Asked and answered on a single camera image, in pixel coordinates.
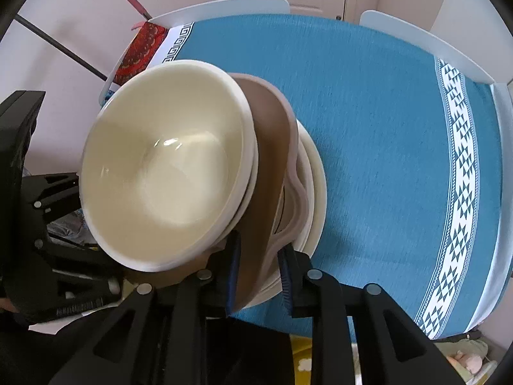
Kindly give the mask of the pink square handled dish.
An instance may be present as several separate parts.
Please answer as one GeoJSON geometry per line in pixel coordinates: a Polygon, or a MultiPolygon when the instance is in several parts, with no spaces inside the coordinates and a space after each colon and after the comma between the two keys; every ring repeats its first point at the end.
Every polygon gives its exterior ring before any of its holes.
{"type": "Polygon", "coordinates": [[[297,175],[297,119],[286,97],[271,83],[232,73],[254,120],[258,148],[256,186],[235,230],[241,236],[235,311],[256,298],[277,270],[277,252],[297,239],[308,217],[308,196],[297,175]]]}

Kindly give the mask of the cream round bowl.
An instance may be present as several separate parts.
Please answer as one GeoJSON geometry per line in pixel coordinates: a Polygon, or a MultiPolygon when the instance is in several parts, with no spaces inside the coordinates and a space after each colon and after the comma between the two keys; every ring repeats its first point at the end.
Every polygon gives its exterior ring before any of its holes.
{"type": "Polygon", "coordinates": [[[83,149],[80,200],[100,247],[123,266],[169,270],[213,246],[243,201],[256,136],[236,81],[196,60],[128,80],[83,149]]]}

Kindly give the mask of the large white plate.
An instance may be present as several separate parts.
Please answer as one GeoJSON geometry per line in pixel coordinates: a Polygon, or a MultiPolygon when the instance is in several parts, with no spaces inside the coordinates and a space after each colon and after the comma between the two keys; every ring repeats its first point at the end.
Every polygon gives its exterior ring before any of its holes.
{"type": "MultiPolygon", "coordinates": [[[[297,175],[298,175],[298,156],[297,156],[297,175]]],[[[280,213],[282,212],[282,217],[280,217],[282,219],[281,219],[281,223],[278,226],[276,226],[276,230],[277,230],[278,234],[282,231],[282,227],[285,227],[285,226],[287,226],[287,224],[289,224],[288,220],[290,220],[290,216],[292,216],[291,212],[289,212],[290,207],[288,207],[286,204],[286,202],[290,201],[290,190],[289,190],[289,188],[285,187],[284,194],[282,194],[282,196],[280,197],[279,210],[280,210],[280,213]]],[[[307,202],[308,202],[307,211],[309,214],[309,200],[307,200],[307,202]]],[[[294,240],[296,240],[299,237],[301,231],[297,234],[297,236],[294,240]]],[[[258,294],[256,295],[256,297],[252,300],[251,305],[257,305],[259,303],[264,303],[267,300],[270,300],[274,296],[278,295],[281,291],[282,291],[282,284],[281,284],[281,279],[280,279],[280,272],[279,272],[277,258],[275,258],[275,260],[273,261],[273,265],[271,265],[271,267],[270,267],[270,271],[268,273],[267,279],[264,282],[264,285],[261,287],[261,289],[258,292],[258,294]]]]}

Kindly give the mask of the cream plate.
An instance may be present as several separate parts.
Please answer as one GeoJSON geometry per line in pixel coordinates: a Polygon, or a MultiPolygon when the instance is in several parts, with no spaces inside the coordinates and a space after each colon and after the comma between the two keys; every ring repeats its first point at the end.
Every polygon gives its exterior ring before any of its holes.
{"type": "Polygon", "coordinates": [[[297,120],[299,136],[298,175],[309,200],[307,223],[292,243],[295,250],[313,257],[324,230],[327,212],[327,183],[324,166],[316,145],[303,124],[297,120]]]}

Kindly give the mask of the red patterned cloth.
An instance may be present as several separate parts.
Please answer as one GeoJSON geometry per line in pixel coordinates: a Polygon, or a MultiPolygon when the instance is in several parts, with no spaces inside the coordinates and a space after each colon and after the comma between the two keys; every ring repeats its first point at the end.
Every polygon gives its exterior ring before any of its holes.
{"type": "Polygon", "coordinates": [[[168,32],[168,29],[160,25],[144,23],[124,54],[113,82],[122,86],[132,77],[144,71],[167,37],[168,32]]]}

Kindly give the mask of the black clothes rack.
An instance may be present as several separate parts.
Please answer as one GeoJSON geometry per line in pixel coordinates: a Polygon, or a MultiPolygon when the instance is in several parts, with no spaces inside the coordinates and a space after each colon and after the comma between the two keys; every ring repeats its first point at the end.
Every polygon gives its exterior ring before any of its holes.
{"type": "Polygon", "coordinates": [[[39,38],[43,39],[44,42],[47,44],[50,44],[53,48],[57,49],[61,53],[63,53],[65,56],[68,56],[71,60],[73,60],[75,63],[79,64],[83,68],[85,68],[87,71],[91,72],[94,76],[98,77],[102,81],[106,82],[107,77],[102,73],[101,71],[98,71],[97,68],[89,64],[87,61],[82,59],[80,56],[78,56],[76,53],[68,49],[66,46],[61,44],[58,40],[44,32],[43,30],[39,29],[38,26],[35,26],[33,23],[25,19],[24,17],[17,14],[14,19],[17,21],[17,23],[20,23],[23,25],[23,27],[32,33],[34,33],[39,38]]]}

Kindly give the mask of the pink broom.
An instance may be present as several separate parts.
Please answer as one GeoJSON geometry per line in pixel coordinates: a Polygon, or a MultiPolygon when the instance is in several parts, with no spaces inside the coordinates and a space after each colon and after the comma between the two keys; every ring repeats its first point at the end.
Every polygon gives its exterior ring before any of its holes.
{"type": "Polygon", "coordinates": [[[141,15],[144,18],[143,22],[139,22],[134,24],[130,29],[131,30],[138,30],[140,29],[145,22],[148,22],[152,19],[152,16],[149,14],[149,12],[144,8],[144,6],[138,1],[138,0],[127,0],[127,2],[137,11],[139,15],[141,15]]]}

